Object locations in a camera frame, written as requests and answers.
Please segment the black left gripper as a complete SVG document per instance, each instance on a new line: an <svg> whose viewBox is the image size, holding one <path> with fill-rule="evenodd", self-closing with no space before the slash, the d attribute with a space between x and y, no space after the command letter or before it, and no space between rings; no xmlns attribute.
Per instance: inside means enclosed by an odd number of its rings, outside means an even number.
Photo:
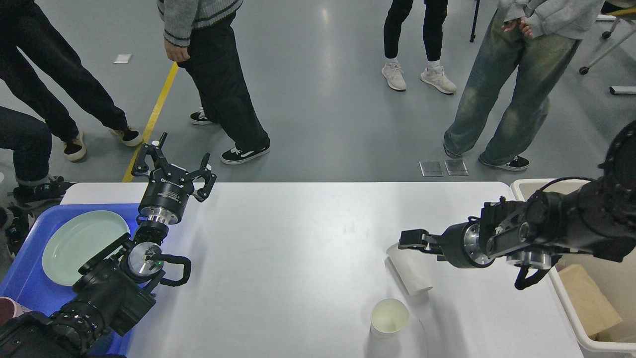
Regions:
<svg viewBox="0 0 636 358"><path fill-rule="evenodd" d="M168 134L164 132L159 140L142 143L134 157L131 169L133 177L144 177L148 181L145 193L137 208L139 220L155 221L161 224L181 222L189 197L204 202L213 190L217 176L209 165L209 153L202 157L200 167L185 174L184 178L170 181L171 171L162 147ZM203 179L204 185L194 188L194 181Z"/></svg>

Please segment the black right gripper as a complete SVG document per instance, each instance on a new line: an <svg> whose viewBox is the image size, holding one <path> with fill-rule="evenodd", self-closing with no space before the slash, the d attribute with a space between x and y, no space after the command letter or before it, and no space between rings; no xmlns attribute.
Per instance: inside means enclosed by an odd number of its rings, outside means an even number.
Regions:
<svg viewBox="0 0 636 358"><path fill-rule="evenodd" d="M479 221L448 227L441 236L424 229L404 230L397 244L399 250L418 250L439 255L438 261L461 269L486 268L494 263L479 246Z"/></svg>

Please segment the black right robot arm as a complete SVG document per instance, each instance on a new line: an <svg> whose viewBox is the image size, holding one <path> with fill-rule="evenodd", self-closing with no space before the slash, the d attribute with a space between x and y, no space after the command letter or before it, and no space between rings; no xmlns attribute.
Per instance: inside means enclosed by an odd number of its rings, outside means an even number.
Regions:
<svg viewBox="0 0 636 358"><path fill-rule="evenodd" d="M544 278L563 254L622 262L635 249L636 125L614 138L599 168L603 174L574 192L543 185L525 201L486 202L479 217L443 234L402 231L397 248L432 254L461 269L481 269L496 258L519 268L515 288Z"/></svg>

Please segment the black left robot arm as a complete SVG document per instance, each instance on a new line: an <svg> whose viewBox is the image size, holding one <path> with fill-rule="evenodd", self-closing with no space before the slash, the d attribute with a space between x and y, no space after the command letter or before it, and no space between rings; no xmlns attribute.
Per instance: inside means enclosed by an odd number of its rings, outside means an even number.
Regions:
<svg viewBox="0 0 636 358"><path fill-rule="evenodd" d="M206 153L200 167L188 171L169 163L162 147L167 134L143 144L131 170L147 177L137 208L137 229L104 246L78 269L75 298L46 316L29 311L1 327L3 358L85 358L107 329L120 336L155 305L159 285L179 287L189 281L189 258L164 254L169 226L181 222L188 199L205 201L216 175Z"/></svg>

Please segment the cardigan person right hand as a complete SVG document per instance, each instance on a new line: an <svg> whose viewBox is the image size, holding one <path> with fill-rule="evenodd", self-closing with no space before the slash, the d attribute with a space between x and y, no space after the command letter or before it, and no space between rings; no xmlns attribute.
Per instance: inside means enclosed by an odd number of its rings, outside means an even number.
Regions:
<svg viewBox="0 0 636 358"><path fill-rule="evenodd" d="M164 48L167 58L175 63L184 63L190 59L187 47L178 47L164 39Z"/></svg>

